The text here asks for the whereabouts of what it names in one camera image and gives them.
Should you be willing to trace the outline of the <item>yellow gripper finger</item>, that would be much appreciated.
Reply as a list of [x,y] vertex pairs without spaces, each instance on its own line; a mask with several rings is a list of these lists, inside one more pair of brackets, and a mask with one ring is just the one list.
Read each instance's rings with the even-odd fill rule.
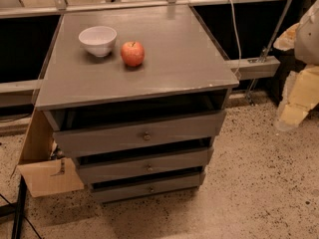
[[281,131],[299,127],[319,104],[319,67],[307,65],[299,73],[290,72],[282,92],[274,125]]

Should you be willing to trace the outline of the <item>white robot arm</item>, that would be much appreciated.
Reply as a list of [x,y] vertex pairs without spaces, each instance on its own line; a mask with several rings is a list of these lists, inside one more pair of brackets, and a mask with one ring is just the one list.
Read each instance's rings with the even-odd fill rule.
[[299,73],[289,73],[277,110],[275,126],[288,131],[299,127],[319,105],[319,0],[276,39],[273,47],[281,51],[293,49],[295,58],[306,64]]

